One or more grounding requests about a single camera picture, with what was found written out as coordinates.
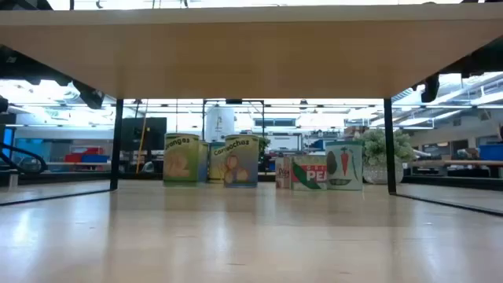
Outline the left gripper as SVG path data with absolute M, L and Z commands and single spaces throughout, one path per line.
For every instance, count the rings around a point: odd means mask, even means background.
M 78 80 L 73 80 L 72 77 L 59 72 L 41 62 L 38 62 L 30 57 L 24 59 L 23 63 L 23 78 L 32 85 L 39 85 L 43 80 L 53 80 L 59 86 L 67 86 L 73 83 L 74 88 L 79 92 L 79 97 L 91 109 L 100 109 L 105 94 L 91 86 L 81 83 Z

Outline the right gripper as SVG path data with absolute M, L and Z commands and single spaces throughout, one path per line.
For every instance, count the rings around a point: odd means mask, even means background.
M 481 75 L 484 73 L 483 62 L 483 54 L 480 52 L 473 52 L 449 64 L 441 69 L 439 73 L 459 73 L 462 78 L 469 78 L 472 75 Z M 430 75 L 424 80 L 424 91 L 421 94 L 422 103 L 430 103 L 436 99 L 439 90 L 439 73 Z

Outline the tall can labelled Oranges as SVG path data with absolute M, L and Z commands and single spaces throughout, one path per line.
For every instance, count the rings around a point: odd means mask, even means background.
M 167 133 L 164 136 L 163 181 L 197 181 L 200 137 L 195 134 Z

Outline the teal can with vegetable pictures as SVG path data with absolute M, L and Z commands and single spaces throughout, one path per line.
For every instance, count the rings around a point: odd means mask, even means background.
M 326 144 L 328 190 L 361 191 L 363 189 L 362 143 L 331 141 Z

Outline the tall can yellow label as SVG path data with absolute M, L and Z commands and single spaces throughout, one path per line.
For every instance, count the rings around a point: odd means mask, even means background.
M 225 158 L 226 148 L 224 142 L 212 142 L 209 145 L 209 165 L 208 165 L 208 180 L 209 182 L 223 182 L 226 171 Z

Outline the short green peas can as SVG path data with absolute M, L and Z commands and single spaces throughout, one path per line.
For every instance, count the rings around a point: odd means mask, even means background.
M 290 175 L 292 190 L 327 190 L 327 163 L 324 156 L 294 156 L 291 158 Z

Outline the tall can labelled Carrioches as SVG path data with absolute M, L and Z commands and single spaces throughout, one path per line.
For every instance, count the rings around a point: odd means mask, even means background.
M 258 183 L 259 138 L 250 134 L 233 134 L 225 139 L 224 186 L 255 188 Z

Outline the short can pink white label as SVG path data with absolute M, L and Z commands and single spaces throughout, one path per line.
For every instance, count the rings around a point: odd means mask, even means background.
M 275 182 L 277 189 L 291 189 L 291 158 L 278 157 L 275 160 Z

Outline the wooden shelf with black legs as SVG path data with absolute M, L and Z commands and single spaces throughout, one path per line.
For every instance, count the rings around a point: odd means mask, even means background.
M 503 2 L 0 10 L 0 44 L 116 99 L 391 99 L 503 36 Z

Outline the red storage bin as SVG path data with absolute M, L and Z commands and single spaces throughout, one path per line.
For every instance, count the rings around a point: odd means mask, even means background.
M 82 163 L 81 157 L 86 154 L 105 155 L 105 151 L 100 147 L 75 148 L 71 153 L 64 156 L 64 161 L 66 163 Z

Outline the yellow pole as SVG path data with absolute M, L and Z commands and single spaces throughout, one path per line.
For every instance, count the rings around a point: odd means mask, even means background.
M 145 112 L 143 116 L 143 122 L 142 122 L 142 128 L 141 128 L 141 138 L 138 146 L 138 154 L 137 154 L 137 164 L 136 164 L 136 169 L 135 169 L 135 174 L 138 174 L 140 171 L 140 161 L 141 161 L 141 151 L 143 148 L 143 143 L 144 143 L 144 138 L 145 138 L 145 131 L 146 131 L 146 119 L 147 119 L 147 114 L 149 110 L 149 99 L 146 100 L 145 102 Z

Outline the long wooden bench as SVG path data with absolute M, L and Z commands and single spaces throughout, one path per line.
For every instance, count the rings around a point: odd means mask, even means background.
M 503 161 L 495 160 L 417 160 L 408 163 L 409 167 L 448 167 L 456 166 L 488 166 L 503 167 Z

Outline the large blue storage bin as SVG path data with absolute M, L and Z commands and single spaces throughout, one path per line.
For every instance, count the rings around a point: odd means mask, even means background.
M 481 160 L 503 161 L 503 143 L 481 145 L 479 156 Z

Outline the white cylindrical tank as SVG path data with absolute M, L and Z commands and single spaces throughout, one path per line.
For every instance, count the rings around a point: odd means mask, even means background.
M 223 142 L 235 134 L 235 111 L 226 106 L 213 106 L 205 114 L 204 139 L 206 142 Z

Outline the black aluminium table frame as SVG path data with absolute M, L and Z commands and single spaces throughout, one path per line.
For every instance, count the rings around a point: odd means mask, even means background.
M 159 173 L 152 174 L 131 174 L 120 173 L 120 179 L 132 180 L 162 180 Z M 0 186 L 8 185 L 10 177 L 6 172 L 0 172 Z M 34 185 L 56 182 L 80 182 L 109 180 L 110 174 L 107 172 L 62 172 L 45 173 L 41 175 L 21 175 L 18 178 L 18 185 Z M 259 175 L 259 182 L 275 182 L 274 175 Z M 461 177 L 437 177 L 437 176 L 404 176 L 402 184 L 421 184 L 429 186 L 461 187 L 468 189 L 484 189 L 490 191 L 503 192 L 503 179 L 494 178 L 461 178 Z

